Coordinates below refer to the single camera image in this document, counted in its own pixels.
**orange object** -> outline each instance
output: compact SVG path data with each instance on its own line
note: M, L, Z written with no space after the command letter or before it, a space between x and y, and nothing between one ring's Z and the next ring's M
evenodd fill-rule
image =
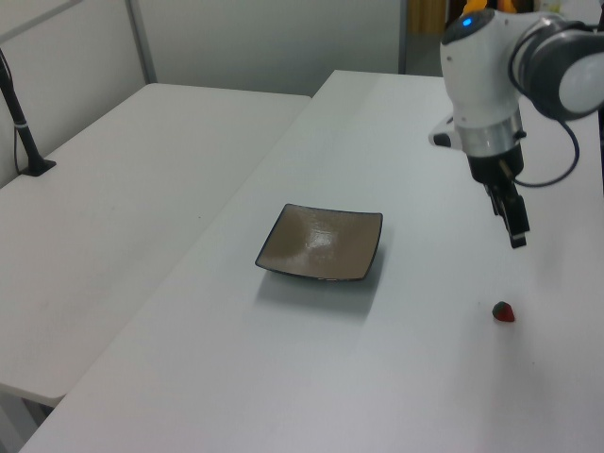
M498 0L497 8L503 12L518 12L512 0Z
M463 9L463 14L480 11L487 8L488 4L488 0L468 0ZM518 12L512 0L497 0L497 9L503 12Z
M487 8L487 0L468 0L463 9L463 14L468 14L472 11L480 11Z

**floor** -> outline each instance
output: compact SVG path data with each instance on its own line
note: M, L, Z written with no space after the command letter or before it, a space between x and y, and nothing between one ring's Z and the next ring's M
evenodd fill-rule
M407 72L412 76L438 76L441 71L441 38L442 35L408 35L407 36Z

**plate rim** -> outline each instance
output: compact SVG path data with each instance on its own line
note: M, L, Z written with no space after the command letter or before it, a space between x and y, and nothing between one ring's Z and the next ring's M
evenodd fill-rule
M374 253L371 256L371 259L369 260L369 264L367 265L367 270L362 275L362 277L353 277L353 278L313 277L313 276L307 276L307 275L304 275L304 274L293 274L291 272L281 271L281 270L278 270L278 269L275 269L275 268L271 268L271 267L267 267L267 266L263 266L263 265L259 264L258 261L260 260L260 257L262 256L262 253L264 252L264 249L266 248L266 245L271 240L271 237L273 236L273 233L275 232L275 228L279 224L279 221L281 220L281 217L283 216L283 214L285 213L285 210L288 207L304 208L306 210L323 210L323 211L327 211L327 212L338 212L338 213L342 213L342 214L376 215L376 216L378 216L379 217L379 231L377 232L376 248L374 249ZM329 209L325 209L325 208L312 208L312 207L309 207L309 206L296 205L294 203L286 203L285 206L283 206L283 209L281 209L281 213L279 214L279 216L275 220L275 223L273 224L273 227L271 228L270 233L268 233L268 236L266 237L266 240L264 241L264 244L262 245L262 248L260 249L260 252L259 252L258 256L256 257L256 261L254 261L254 264L256 264L256 266L258 266L260 269L264 269L264 270L269 271L269 272L274 272L276 274L282 274L283 276L305 278L305 279L315 280L315 281L319 280L319 281L333 281L333 282L337 282L337 281L361 281L361 280L365 280L366 277L369 275L369 272L371 271L371 267L373 266L374 260L376 259L376 255L378 254L379 240L381 239L381 230L382 230L383 224L384 224L384 214L382 214L381 212L358 212L358 211L353 211L353 210L329 210Z

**white wall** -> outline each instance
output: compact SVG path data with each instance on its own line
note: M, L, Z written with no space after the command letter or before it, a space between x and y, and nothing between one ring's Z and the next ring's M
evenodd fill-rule
M598 0L566 0L562 12L569 19L583 21L586 24L597 24L602 9Z
M335 69L397 72L401 0L135 1L162 83L314 95Z
M43 155L144 85L124 0L83 0L0 47ZM14 177L12 120L0 97L0 187Z

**black cable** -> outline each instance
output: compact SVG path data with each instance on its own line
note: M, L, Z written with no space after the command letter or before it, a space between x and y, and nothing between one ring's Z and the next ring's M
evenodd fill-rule
M7 68L8 79L10 80L10 85L14 87L12 82L12 72L10 71L10 66L8 66L8 62L6 57L4 56L4 52L0 49L0 59L2 60L2 64L5 68ZM19 163L17 162L17 126L13 126L13 147L12 147L12 156L15 162L15 170L17 175L21 174L21 170L19 170Z
M564 27L560 31L564 31L569 28L575 28L575 27L576 27L575 24L568 24L566 27ZM535 100L532 99L529 96L529 94L520 86L520 83L518 82L518 80L516 79L516 76L513 73L513 64L514 64L514 61L516 60L516 56L518 55L518 52L520 51L522 46L525 45L530 39L532 39L535 35L539 34L542 31L543 30L541 28L538 28L538 29L530 32L525 37L525 39L523 39L520 43L518 43L514 47L512 56L510 57L510 61L508 62L508 77L510 78L510 82L512 83L512 85L514 86L514 88L516 90L518 90L521 94L523 94L530 102L532 102L532 104L535 106L535 108L541 112L543 112L545 110L543 108L541 108L539 103L535 102ZM575 157L573 158L573 163L571 163L570 167L568 167L568 170L566 170L563 174L561 174L558 177L555 177L554 179L546 181L546 182L539 182L539 183L522 182L522 181L519 181L518 179L516 179L515 177L513 177L512 181L519 186L528 187L531 189L540 189L543 187L553 186L554 184L558 184L562 180L566 179L571 173L573 173L575 171L575 168L577 168L577 164L579 163L579 157L580 157L580 147L579 147L579 141L577 140L577 136L575 135L575 133L572 131L572 129L568 126L568 124L565 121L561 120L560 118L555 118L553 116L551 116L550 118L552 120L558 122L560 124L560 126L562 126L562 128L566 131L566 133L570 137L570 140L573 142L573 146L575 148Z
M14 147L13 147L13 152L12 152L12 156L14 157L15 160L15 170L17 171L17 175L21 174L21 170L19 170L19 163L17 162L17 126L15 126L14 128Z
M8 66L8 61L4 56L4 52L0 49L0 59L2 60L2 64L5 68L7 68L8 78L10 79L10 84L12 85L12 72L10 71L10 66Z

